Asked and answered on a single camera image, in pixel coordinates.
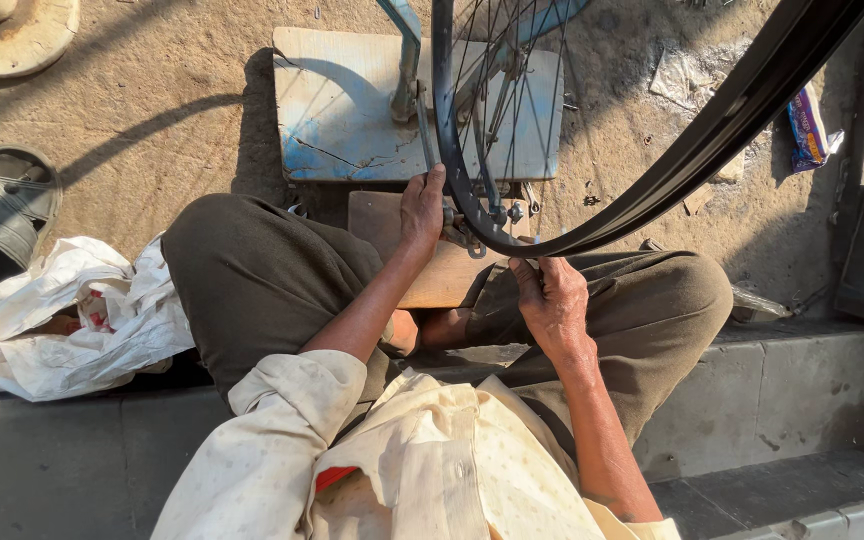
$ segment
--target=cream shirt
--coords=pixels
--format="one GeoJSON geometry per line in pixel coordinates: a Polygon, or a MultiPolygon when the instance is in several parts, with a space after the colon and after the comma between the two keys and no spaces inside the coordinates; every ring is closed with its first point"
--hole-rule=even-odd
{"type": "Polygon", "coordinates": [[[263,358],[151,538],[679,538],[671,519],[622,523],[580,497],[548,426],[494,376],[474,388],[406,370],[329,448],[365,378],[338,350],[263,358]]]}

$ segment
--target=purple wrapper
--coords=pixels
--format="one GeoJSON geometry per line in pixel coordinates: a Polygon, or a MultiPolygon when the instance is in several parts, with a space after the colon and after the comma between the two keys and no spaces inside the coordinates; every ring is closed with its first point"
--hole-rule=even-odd
{"type": "Polygon", "coordinates": [[[788,104],[789,121],[797,145],[792,151],[794,173],[824,166],[845,137],[845,132],[840,130],[826,139],[826,127],[819,115],[818,104],[811,82],[788,104]]]}

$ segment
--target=man's right hand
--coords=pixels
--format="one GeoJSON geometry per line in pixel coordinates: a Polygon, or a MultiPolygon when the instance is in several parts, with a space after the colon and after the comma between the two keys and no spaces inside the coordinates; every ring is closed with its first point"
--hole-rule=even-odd
{"type": "Polygon", "coordinates": [[[538,271],[521,258],[509,259],[509,267],[518,281],[518,310],[549,359],[597,362],[586,333],[589,289],[582,274],[559,257],[540,257],[538,271]]]}

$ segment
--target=straw hat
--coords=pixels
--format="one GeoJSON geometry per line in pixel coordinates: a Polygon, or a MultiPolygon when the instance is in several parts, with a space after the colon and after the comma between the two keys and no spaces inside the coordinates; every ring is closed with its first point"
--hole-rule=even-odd
{"type": "Polygon", "coordinates": [[[0,78],[54,63],[79,30],[79,0],[0,0],[0,78]]]}

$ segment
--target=bicycle rim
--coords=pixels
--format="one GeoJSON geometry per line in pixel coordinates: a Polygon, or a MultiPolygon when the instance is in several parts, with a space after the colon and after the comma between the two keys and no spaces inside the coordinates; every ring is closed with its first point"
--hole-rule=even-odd
{"type": "Polygon", "coordinates": [[[453,11],[452,0],[433,0],[433,108],[448,190],[464,223],[489,249],[510,257],[536,258],[608,245],[685,200],[742,151],[822,68],[864,17],[864,0],[781,0],[714,97],[669,149],[602,211],[579,227],[537,244],[510,237],[476,196],[456,113],[453,11]]]}

